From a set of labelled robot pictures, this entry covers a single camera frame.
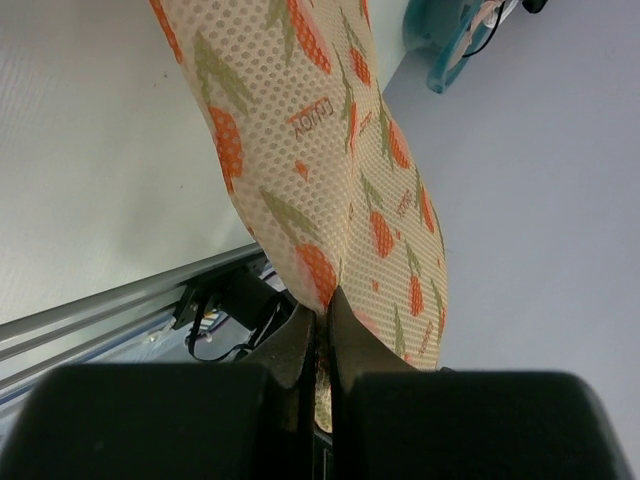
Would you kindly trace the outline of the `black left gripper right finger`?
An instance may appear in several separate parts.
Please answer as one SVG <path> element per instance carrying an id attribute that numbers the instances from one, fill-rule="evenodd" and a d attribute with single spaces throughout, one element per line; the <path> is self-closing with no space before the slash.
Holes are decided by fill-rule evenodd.
<path id="1" fill-rule="evenodd" d="M 328 308 L 339 479 L 629 479 L 593 389 L 549 371 L 423 372 L 336 291 Z"/>

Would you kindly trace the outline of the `peach tulip mesh laundry bag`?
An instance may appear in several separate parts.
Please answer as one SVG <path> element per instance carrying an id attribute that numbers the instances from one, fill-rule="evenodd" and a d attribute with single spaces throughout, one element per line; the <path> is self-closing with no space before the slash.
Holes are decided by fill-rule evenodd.
<path id="1" fill-rule="evenodd" d="M 155 1 L 227 193 L 292 296 L 336 290 L 420 370 L 447 315 L 440 223 L 386 105 L 364 1 Z"/>

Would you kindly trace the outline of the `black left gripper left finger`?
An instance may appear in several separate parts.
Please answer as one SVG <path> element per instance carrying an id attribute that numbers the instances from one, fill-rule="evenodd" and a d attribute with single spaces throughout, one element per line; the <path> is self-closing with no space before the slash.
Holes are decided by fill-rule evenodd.
<path id="1" fill-rule="evenodd" d="M 14 479 L 309 479 L 315 314 L 229 363 L 47 374 L 10 435 Z"/>

